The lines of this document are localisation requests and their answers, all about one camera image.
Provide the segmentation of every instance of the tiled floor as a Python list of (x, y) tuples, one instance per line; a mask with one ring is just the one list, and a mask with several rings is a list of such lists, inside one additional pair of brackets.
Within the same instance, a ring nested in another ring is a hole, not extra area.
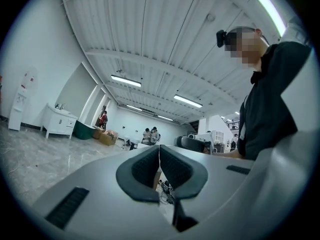
[[(16, 198), (30, 206), (47, 189), (83, 165), (129, 149), (122, 149), (123, 140), (106, 146), (93, 138), (69, 139), (66, 135), (50, 134), (46, 139), (45, 135), (45, 131), (25, 127), (20, 131), (9, 130), (7, 122), (0, 122), (0, 168)], [(163, 173), (160, 179), (166, 180)], [(160, 186), (157, 191), (162, 194)], [(164, 201), (159, 209), (171, 223), (174, 206)]]

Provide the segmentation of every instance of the jacket collar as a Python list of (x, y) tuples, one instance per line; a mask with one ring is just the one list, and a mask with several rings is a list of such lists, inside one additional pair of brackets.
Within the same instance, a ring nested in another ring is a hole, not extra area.
[(270, 61), (274, 55), (275, 49), (277, 48), (277, 44), (273, 44), (268, 47), (265, 54), (261, 57), (261, 72), (253, 72), (251, 77), (251, 84), (257, 83), (260, 79), (262, 79), (268, 72)]

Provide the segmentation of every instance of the person in red clothing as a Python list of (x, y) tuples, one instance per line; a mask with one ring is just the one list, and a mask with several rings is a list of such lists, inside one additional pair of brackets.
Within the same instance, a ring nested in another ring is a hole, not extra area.
[(103, 115), (99, 117), (99, 127), (103, 126), (105, 124), (105, 121), (107, 120), (107, 111), (103, 111)]

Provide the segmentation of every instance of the man's ear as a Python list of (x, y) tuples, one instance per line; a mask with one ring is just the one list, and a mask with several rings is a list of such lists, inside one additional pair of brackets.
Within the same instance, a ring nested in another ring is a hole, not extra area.
[(262, 37), (262, 31), (259, 28), (257, 28), (255, 32), (258, 34), (259, 37)]

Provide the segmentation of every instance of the marble floor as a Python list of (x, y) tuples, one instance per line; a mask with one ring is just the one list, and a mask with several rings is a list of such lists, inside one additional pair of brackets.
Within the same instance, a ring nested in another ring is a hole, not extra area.
[[(9, 130), (7, 122), (0, 122), (0, 169), (14, 196), (32, 206), (47, 189), (75, 170), (97, 159), (127, 152), (123, 140), (107, 146), (96, 139), (69, 139), (66, 135), (21, 127), (20, 131)], [(166, 181), (162, 173), (160, 179)], [(171, 223), (174, 206), (165, 202), (166, 195), (158, 185), (159, 196), (163, 195), (159, 210)]]

